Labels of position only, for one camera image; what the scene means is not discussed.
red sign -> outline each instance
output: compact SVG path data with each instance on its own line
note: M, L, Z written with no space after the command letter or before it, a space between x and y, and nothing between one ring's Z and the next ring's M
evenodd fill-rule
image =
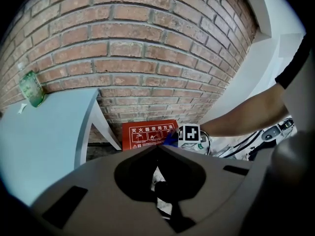
M178 125L174 119L123 123L123 151L163 144L167 135L176 128Z

forearm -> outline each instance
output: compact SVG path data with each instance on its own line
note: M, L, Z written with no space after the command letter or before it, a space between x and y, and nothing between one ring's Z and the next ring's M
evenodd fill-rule
M275 85L249 98L232 111L200 126L209 136L240 136L271 126L287 115L280 99L283 88Z

black slot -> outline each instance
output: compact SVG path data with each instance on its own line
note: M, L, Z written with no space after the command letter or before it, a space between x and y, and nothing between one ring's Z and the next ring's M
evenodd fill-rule
M243 169L243 168L238 168L234 166L227 165L223 168L225 171L230 171L235 174L243 175L246 176L249 170Z
M42 217L62 229L87 192L87 189L78 186L71 187Z

brick wall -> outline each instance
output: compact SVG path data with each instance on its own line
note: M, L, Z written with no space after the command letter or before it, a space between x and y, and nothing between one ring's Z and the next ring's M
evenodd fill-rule
M197 122L256 29L246 0L29 0L1 43L0 109L23 99L33 70L48 92L98 87L118 135L127 121Z

green plastic bag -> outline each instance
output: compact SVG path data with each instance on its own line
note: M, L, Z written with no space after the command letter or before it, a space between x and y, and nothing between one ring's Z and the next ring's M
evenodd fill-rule
M22 94L33 107L38 107L44 101L45 92L33 71L28 72L20 79L19 86Z

